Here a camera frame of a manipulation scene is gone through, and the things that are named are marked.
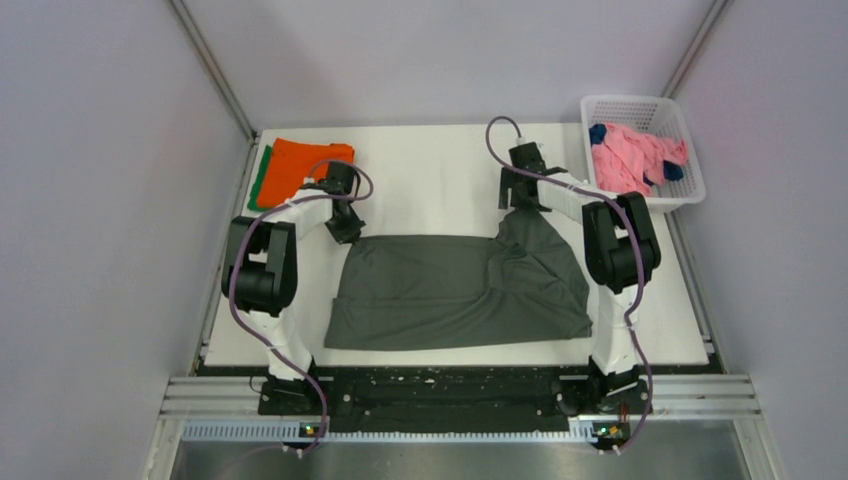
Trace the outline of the grey t-shirt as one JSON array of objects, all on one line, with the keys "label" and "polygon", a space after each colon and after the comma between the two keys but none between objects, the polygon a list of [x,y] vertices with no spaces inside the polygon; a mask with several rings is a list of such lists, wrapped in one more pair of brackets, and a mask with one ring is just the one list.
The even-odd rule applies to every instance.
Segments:
[{"label": "grey t-shirt", "polygon": [[590,288],[569,243],[514,210],[493,238],[374,236],[347,254],[324,344],[413,351],[588,338]]}]

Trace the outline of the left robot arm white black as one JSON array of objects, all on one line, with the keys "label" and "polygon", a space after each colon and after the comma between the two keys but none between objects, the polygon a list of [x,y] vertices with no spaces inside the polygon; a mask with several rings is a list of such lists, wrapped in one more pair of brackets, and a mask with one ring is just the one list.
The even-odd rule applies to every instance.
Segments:
[{"label": "left robot arm white black", "polygon": [[260,390],[263,414],[310,414],[326,408],[292,310],[299,284],[297,244],[324,227],[339,245],[353,244],[364,221],[355,202],[374,192],[370,176],[354,164],[322,160],[323,178],[308,174],[295,193],[256,217],[229,225],[221,291],[235,323],[263,346],[268,374]]}]

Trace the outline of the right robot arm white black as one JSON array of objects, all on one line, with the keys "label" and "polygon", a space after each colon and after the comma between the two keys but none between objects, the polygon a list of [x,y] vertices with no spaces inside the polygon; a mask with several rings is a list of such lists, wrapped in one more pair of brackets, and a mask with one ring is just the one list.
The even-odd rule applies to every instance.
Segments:
[{"label": "right robot arm white black", "polygon": [[536,143],[521,142],[502,165],[500,205],[555,211],[582,227],[585,266],[598,286],[595,344],[584,385],[558,394],[559,407],[568,415],[649,407],[653,381],[640,375],[653,371],[635,323],[661,252],[645,198],[586,185],[547,167]]}]

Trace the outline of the folded orange t-shirt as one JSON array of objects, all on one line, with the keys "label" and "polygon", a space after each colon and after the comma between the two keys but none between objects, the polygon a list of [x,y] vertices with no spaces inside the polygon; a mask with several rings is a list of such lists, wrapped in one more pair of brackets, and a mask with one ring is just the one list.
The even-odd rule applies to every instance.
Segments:
[{"label": "folded orange t-shirt", "polygon": [[326,166],[311,174],[319,161],[353,163],[355,157],[354,148],[344,143],[307,144],[277,138],[271,146],[272,156],[258,198],[258,205],[266,210],[292,197],[304,184],[305,178],[323,177]]}]

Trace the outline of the folded green t-shirt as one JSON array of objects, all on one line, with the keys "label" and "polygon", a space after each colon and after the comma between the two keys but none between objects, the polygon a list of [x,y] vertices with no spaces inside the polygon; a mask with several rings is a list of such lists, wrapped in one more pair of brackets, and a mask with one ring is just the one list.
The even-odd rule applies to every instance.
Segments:
[{"label": "folded green t-shirt", "polygon": [[263,211],[266,210],[265,207],[260,207],[258,205],[258,198],[259,198],[259,195],[260,195],[260,192],[261,192],[262,184],[264,182],[264,179],[265,179],[265,176],[266,176],[266,173],[267,173],[267,168],[268,168],[268,164],[270,162],[271,156],[272,156],[272,146],[267,145],[264,148],[262,156],[261,156],[261,158],[258,162],[258,165],[256,167],[256,170],[255,170],[256,175],[255,175],[255,178],[254,178],[253,183],[251,185],[249,194],[247,196],[246,207],[250,211],[263,212]]}]

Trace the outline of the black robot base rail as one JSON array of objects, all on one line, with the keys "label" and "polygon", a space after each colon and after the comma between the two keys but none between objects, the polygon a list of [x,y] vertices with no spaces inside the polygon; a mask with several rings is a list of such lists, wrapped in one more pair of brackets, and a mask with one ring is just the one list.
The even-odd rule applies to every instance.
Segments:
[{"label": "black robot base rail", "polygon": [[589,366],[318,367],[318,385],[274,380],[257,368],[203,369],[258,397],[262,416],[327,416],[332,434],[564,432],[581,415],[634,420],[646,402],[645,372],[604,377]]}]

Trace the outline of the aluminium frame post right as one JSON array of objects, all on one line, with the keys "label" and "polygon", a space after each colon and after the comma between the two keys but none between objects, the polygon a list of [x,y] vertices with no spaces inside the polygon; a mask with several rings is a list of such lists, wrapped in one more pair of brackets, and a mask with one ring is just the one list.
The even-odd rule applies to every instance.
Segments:
[{"label": "aluminium frame post right", "polygon": [[733,0],[714,0],[710,3],[709,9],[693,35],[691,42],[685,49],[675,70],[666,83],[662,97],[674,99],[679,95],[700,56],[706,50],[711,37],[733,4]]}]

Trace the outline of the aluminium frame post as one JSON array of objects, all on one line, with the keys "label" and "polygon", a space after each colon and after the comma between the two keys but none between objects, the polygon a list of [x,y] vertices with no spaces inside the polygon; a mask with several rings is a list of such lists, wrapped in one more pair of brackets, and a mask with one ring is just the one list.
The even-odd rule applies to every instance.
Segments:
[{"label": "aluminium frame post", "polygon": [[691,42],[685,49],[675,70],[666,83],[662,97],[674,99],[679,95],[700,56],[706,50],[711,37],[733,4],[733,0],[714,0],[710,3],[709,9],[693,35]]},{"label": "aluminium frame post", "polygon": [[174,14],[202,69],[213,85],[219,99],[222,101],[225,110],[235,122],[241,134],[246,139],[253,141],[257,135],[256,130],[248,119],[241,102],[220,67],[188,4],[183,0],[166,0],[165,3]]}]

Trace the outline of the aluminium frame post left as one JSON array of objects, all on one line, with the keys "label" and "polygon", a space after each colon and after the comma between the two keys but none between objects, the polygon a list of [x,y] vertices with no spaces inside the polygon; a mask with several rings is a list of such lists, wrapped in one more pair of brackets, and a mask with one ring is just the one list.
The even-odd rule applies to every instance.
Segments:
[{"label": "aluminium frame post left", "polygon": [[202,69],[213,85],[219,99],[222,101],[225,110],[235,122],[241,134],[246,139],[253,141],[257,135],[256,130],[248,119],[241,102],[220,67],[188,4],[183,0],[166,0],[165,3],[174,14]]}]

